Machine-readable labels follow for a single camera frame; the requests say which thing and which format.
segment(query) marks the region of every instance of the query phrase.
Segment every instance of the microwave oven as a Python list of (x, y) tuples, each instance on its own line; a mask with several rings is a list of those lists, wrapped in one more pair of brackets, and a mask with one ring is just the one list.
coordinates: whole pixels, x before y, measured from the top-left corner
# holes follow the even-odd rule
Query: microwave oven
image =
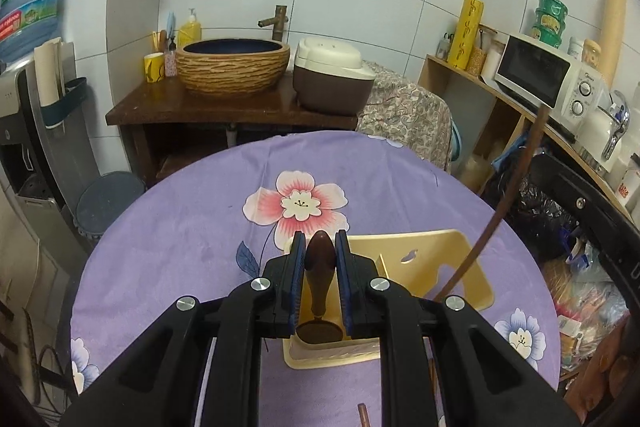
[(495, 82), (533, 112), (543, 103), (548, 105), (549, 124), (569, 140), (606, 90), (594, 68), (522, 34), (509, 35)]

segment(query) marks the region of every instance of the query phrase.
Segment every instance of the green container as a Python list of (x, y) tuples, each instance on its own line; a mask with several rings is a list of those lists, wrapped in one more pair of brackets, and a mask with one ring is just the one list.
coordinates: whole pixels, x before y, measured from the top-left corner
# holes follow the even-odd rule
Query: green container
[(569, 9), (559, 0), (538, 0), (538, 8), (544, 13), (552, 15), (561, 23), (564, 23), (564, 19), (569, 13)]
[(534, 39), (538, 39), (539, 41), (548, 44), (549, 46), (553, 46), (554, 48), (559, 48), (562, 43), (562, 39), (552, 30), (539, 24), (533, 25), (529, 35)]
[(562, 36), (562, 32), (564, 31), (565, 24), (564, 21), (558, 20), (554, 15), (549, 15), (544, 10), (538, 8), (536, 10), (536, 26), (544, 26), (545, 28), (551, 30), (558, 37)]

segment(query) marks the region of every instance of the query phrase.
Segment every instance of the yellow plastic wrap roll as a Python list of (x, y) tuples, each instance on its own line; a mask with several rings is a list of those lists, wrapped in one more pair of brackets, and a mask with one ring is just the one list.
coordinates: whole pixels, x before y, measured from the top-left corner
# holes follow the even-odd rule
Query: yellow plastic wrap roll
[(465, 70), (469, 62), (480, 19), (482, 18), (482, 10), (484, 10), (484, 3), (481, 0), (465, 0), (462, 4), (460, 20), (458, 20), (451, 51), (447, 59), (449, 64), (461, 70)]
[(622, 36), (625, 32), (626, 0), (605, 0), (604, 15), (602, 16), (602, 31), (600, 32), (600, 61), (598, 71), (602, 73), (604, 81), (611, 89), (616, 76)]

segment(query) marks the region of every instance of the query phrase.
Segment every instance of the round table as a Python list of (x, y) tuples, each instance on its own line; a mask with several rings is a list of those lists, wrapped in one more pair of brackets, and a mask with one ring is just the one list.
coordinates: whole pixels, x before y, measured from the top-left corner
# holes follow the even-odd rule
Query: round table
[[(132, 204), (91, 254), (71, 319), (76, 386), (85, 389), (175, 299), (220, 298), (249, 280), (236, 263), (242, 241), (258, 259), (264, 247), (262, 266), (296, 229), (457, 229), (473, 244), (492, 213), (410, 149), (354, 132), (274, 137), (204, 158)], [(495, 293), (482, 315), (556, 388), (558, 320), (529, 251), (503, 222), (479, 263)], [(260, 425), (358, 425), (361, 402), (380, 424), (379, 360), (294, 370), (282, 341), (268, 344)]]

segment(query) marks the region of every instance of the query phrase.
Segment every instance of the flower print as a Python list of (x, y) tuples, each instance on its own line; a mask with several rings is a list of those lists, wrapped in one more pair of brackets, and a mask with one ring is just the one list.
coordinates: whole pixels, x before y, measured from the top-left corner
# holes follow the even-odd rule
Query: flower print
[(242, 207), (244, 216), (257, 225), (276, 224), (274, 241), (283, 250), (297, 230), (308, 239), (324, 230), (333, 237), (349, 230), (344, 214), (335, 212), (347, 204), (344, 191), (335, 183), (316, 185), (308, 172), (284, 171), (276, 179), (276, 190), (260, 187)]
[(89, 350), (84, 347), (84, 340), (71, 339), (71, 372), (78, 394), (89, 387), (100, 375), (97, 366), (89, 363)]
[(510, 321), (498, 321), (494, 326), (508, 343), (534, 369), (538, 369), (538, 360), (542, 359), (546, 349), (545, 334), (540, 331), (538, 320), (531, 315), (526, 317), (520, 308), (511, 314)]
[(396, 149), (400, 149), (402, 147), (402, 144), (400, 142), (395, 142), (393, 140), (389, 140), (388, 138), (385, 138), (383, 136), (374, 136), (372, 134), (367, 134), (367, 136), (369, 138), (373, 138), (374, 140), (384, 140), (386, 141), (391, 147), (395, 147)]

